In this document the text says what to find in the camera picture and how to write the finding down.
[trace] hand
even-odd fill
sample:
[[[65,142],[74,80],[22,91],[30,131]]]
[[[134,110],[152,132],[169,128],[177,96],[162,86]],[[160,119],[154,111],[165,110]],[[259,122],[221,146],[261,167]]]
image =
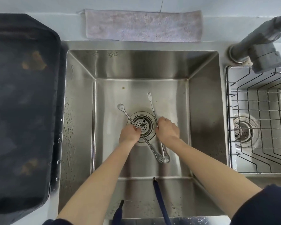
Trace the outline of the hand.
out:
[[[167,146],[169,140],[180,138],[180,129],[171,120],[160,117],[158,128],[155,129],[158,139]]]
[[[124,141],[131,142],[133,145],[139,140],[141,136],[141,129],[136,128],[134,125],[127,125],[122,129],[119,143]]]

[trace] drain ring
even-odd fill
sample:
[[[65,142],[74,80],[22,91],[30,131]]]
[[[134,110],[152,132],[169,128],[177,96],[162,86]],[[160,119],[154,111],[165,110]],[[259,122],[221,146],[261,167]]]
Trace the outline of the drain ring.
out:
[[[131,115],[132,121],[138,128],[141,128],[143,136],[148,140],[152,140],[156,133],[155,128],[157,127],[154,117],[152,114],[144,111],[136,112]],[[138,146],[146,146],[145,140],[140,137],[139,141],[136,143]]]
[[[233,118],[235,144],[252,147],[260,137],[260,127],[255,118],[246,114]]]

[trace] wire dish rack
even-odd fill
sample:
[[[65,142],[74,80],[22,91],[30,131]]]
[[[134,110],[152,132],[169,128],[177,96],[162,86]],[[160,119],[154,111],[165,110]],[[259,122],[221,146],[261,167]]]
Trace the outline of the wire dish rack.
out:
[[[241,173],[281,174],[281,67],[226,69],[230,164]]]

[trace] folded towel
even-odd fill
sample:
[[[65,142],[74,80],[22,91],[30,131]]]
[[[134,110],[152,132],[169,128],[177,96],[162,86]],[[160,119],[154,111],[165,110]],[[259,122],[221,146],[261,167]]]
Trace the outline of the folded towel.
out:
[[[152,13],[85,10],[86,36],[91,40],[199,42],[202,12]]]

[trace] sleeve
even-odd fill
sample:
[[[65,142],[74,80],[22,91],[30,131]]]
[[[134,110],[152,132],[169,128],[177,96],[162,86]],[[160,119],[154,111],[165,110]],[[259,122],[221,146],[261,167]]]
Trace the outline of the sleeve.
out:
[[[281,187],[268,185],[245,202],[231,225],[281,225]]]
[[[64,219],[47,220],[43,225],[73,225],[69,221]]]

